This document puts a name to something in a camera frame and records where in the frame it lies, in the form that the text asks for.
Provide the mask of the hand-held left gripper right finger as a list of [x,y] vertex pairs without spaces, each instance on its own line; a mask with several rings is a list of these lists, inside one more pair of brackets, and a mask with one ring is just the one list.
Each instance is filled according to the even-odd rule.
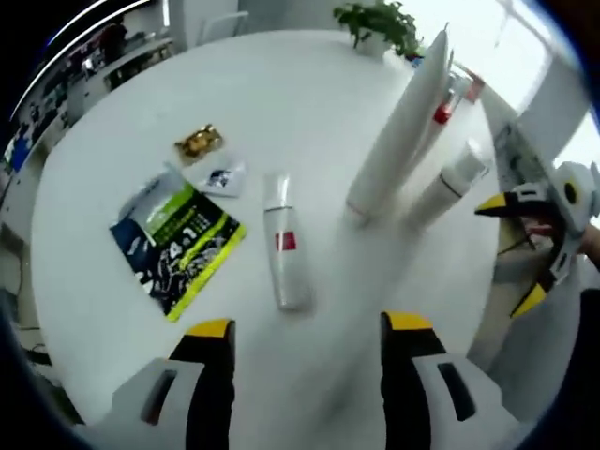
[[499,449],[507,410],[499,386],[448,352],[416,313],[381,313],[381,394],[387,449]]

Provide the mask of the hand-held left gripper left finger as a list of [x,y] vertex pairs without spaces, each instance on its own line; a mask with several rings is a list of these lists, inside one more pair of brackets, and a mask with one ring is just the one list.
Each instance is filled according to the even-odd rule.
[[113,394],[112,449],[227,449],[235,321],[200,322]]

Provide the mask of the person's right hand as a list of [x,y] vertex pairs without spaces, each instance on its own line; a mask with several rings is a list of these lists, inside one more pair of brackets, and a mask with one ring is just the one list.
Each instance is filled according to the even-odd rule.
[[585,254],[590,259],[599,258],[599,246],[600,246],[600,231],[598,228],[589,224],[584,234],[582,235],[582,241],[580,244],[579,251]]

